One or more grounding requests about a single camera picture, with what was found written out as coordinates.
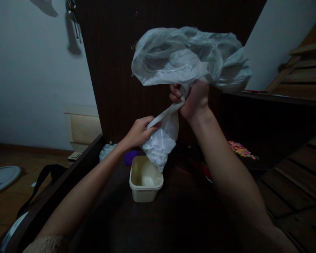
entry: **purple object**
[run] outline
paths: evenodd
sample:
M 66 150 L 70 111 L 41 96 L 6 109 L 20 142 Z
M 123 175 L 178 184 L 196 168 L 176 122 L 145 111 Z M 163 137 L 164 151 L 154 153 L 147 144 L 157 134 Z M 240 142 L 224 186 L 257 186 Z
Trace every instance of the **purple object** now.
M 139 155 L 139 152 L 137 150 L 129 151 L 125 154 L 124 160 L 125 160 L 125 166 L 129 166 L 132 164 L 132 160 Z

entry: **hand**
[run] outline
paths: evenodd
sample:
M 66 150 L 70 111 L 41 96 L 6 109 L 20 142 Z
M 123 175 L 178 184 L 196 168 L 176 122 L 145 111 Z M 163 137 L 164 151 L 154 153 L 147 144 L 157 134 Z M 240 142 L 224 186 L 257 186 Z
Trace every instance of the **hand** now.
M 182 95 L 178 90 L 180 84 L 170 84 L 171 94 L 170 99 L 175 103 L 180 103 L 179 99 Z M 209 84 L 205 81 L 197 80 L 186 98 L 184 106 L 180 109 L 182 116 L 191 121 L 195 118 L 201 117 L 208 107 L 208 92 Z
M 128 134 L 120 142 L 124 147 L 129 150 L 134 147 L 142 145 L 146 142 L 150 136 L 160 127 L 159 123 L 155 126 L 146 129 L 146 126 L 154 119 L 153 116 L 147 116 L 144 118 L 137 119 Z

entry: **forearm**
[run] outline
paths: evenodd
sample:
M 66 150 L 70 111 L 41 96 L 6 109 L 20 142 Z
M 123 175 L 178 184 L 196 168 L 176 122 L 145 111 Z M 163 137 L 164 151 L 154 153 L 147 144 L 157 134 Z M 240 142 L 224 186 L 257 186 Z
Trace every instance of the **forearm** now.
M 47 235 L 68 235 L 77 229 L 95 205 L 114 168 L 127 147 L 120 142 L 62 200 L 47 220 L 37 238 Z
M 206 110 L 190 124 L 203 151 L 213 185 L 228 209 L 249 226 L 272 226 L 252 175 L 232 152 L 212 111 Z

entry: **white wall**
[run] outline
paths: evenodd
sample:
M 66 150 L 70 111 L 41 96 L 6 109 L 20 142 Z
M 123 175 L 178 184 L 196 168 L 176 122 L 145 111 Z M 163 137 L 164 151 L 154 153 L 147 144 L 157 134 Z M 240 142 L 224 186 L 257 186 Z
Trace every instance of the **white wall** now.
M 72 150 L 64 104 L 96 106 L 83 44 L 68 50 L 65 0 L 56 18 L 29 0 L 0 0 L 0 142 Z
M 316 0 L 268 0 L 245 45 L 253 76 L 246 89 L 264 90 L 316 23 Z

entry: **dark wooden door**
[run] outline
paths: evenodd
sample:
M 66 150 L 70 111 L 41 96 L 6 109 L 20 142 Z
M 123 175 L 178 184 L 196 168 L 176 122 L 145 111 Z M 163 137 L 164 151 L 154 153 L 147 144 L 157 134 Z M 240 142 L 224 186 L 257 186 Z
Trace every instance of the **dark wooden door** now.
M 120 141 L 137 118 L 157 116 L 171 105 L 169 86 L 144 87 L 131 77 L 134 45 L 149 29 L 194 26 L 233 32 L 244 45 L 266 0 L 76 0 L 103 135 Z M 195 138 L 180 119 L 179 142 Z

